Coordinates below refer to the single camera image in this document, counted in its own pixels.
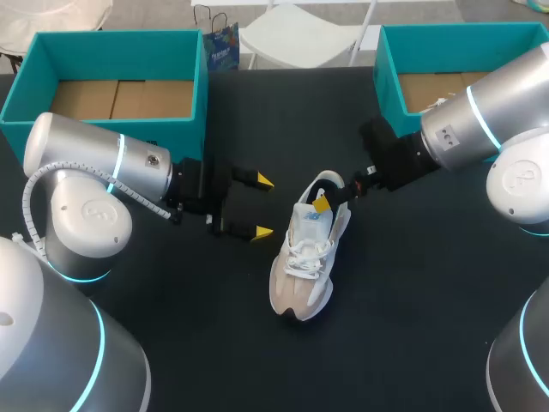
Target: white sneaker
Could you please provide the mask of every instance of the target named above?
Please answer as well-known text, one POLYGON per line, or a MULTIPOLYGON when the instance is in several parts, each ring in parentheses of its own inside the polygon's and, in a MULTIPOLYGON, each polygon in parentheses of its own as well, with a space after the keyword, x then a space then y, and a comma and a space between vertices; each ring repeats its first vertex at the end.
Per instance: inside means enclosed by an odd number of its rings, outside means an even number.
POLYGON ((319 214, 312 202, 325 191, 344 186, 338 173, 326 170, 293 206, 286 240, 270 275, 271 306, 279 315, 285 313, 307 320, 326 306, 334 289, 329 274, 335 251, 351 219, 351 211, 343 203, 337 210, 319 214))

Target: black table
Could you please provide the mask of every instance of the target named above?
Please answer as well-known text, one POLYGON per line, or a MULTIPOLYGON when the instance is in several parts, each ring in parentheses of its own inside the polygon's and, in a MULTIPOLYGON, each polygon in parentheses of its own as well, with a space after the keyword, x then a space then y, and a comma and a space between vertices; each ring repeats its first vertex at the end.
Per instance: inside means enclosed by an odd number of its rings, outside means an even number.
MULTIPOLYGON (((357 128, 378 111, 371 75, 210 76, 207 151, 275 184, 268 195, 235 187, 228 211, 275 234, 251 245, 215 239, 202 218, 173 227, 130 203, 131 241, 95 300, 148 355, 150 412, 492 410, 488 350, 546 277, 549 257, 492 209, 487 164, 351 205, 334 294, 317 318, 289 324, 268 302, 293 203, 321 170, 348 178, 368 165, 357 128)), ((12 80, 0 77, 2 99, 12 80)), ((0 234, 9 237, 24 230, 25 179, 4 139, 0 175, 0 234)), ((45 199, 34 206, 43 227, 45 199)))

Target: cable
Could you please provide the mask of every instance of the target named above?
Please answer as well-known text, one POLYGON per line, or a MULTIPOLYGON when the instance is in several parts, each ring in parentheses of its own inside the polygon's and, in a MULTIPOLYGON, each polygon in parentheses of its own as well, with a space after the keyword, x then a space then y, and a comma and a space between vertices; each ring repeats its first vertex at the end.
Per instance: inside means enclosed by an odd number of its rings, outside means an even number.
POLYGON ((94 167, 85 165, 83 163, 76 163, 73 161, 56 161, 56 162, 50 163, 49 165, 45 165, 41 167, 40 169, 38 169, 36 172, 33 173, 33 175, 28 179, 27 184, 25 185, 25 190, 23 191, 23 198, 22 198, 23 218, 25 219, 25 225, 27 225, 28 234, 30 234, 31 239, 33 240, 34 246, 36 247, 36 251, 44 258, 45 258, 44 245, 42 245, 42 240, 40 239, 38 232, 36 232, 33 216, 31 214, 31 194, 33 193, 33 188, 36 185, 36 182, 38 182, 47 173, 53 172, 55 170, 61 170, 61 169, 81 170, 86 173, 91 173, 97 176, 98 178, 108 182, 109 184, 114 185, 114 187, 116 187, 117 189, 119 189, 120 191, 122 191, 123 193, 131 197, 132 199, 135 199, 138 203, 141 203, 143 206, 145 206, 147 209, 154 212, 156 215, 164 219, 169 219, 171 216, 170 212, 167 212, 159 208, 158 206, 156 206, 154 203, 149 202, 145 197, 141 196, 138 193, 135 193, 133 190, 131 190, 128 186, 126 186, 120 180, 113 178, 109 173, 102 172, 100 170, 95 169, 94 167))

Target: chair leg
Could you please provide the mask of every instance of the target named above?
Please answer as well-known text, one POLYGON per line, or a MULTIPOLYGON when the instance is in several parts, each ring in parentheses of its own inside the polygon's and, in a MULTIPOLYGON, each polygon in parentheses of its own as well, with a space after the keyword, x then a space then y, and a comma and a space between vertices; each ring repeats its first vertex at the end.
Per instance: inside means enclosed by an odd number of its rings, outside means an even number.
POLYGON ((257 55, 255 53, 251 55, 250 66, 248 66, 248 70, 253 70, 254 64, 256 63, 256 57, 257 55))
POLYGON ((360 27, 359 37, 354 43, 353 51, 351 53, 351 59, 349 60, 349 67, 354 65, 354 61, 357 58, 357 54, 359 54, 360 45, 362 44, 362 39, 366 35, 366 29, 370 25, 370 20, 372 15, 374 14, 374 9, 376 8, 376 5, 377 5, 377 0, 371 0, 370 7, 366 12, 366 17, 364 18, 364 21, 362 22, 362 26, 360 27))

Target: cardboard flap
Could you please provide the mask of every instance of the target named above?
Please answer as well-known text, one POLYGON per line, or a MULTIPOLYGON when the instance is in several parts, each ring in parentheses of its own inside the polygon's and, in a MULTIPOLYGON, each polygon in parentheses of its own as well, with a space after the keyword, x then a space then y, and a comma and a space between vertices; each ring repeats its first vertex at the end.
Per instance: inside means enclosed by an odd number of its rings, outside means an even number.
POLYGON ((427 73, 398 75, 409 113, 420 113, 438 99, 451 99, 467 86, 486 76, 487 72, 427 73))
POLYGON ((140 118, 189 118, 193 82, 145 81, 140 118))
POLYGON ((50 111, 76 120, 111 118, 117 80, 59 82, 50 111))
POLYGON ((111 118, 139 118, 145 82, 119 82, 111 118))

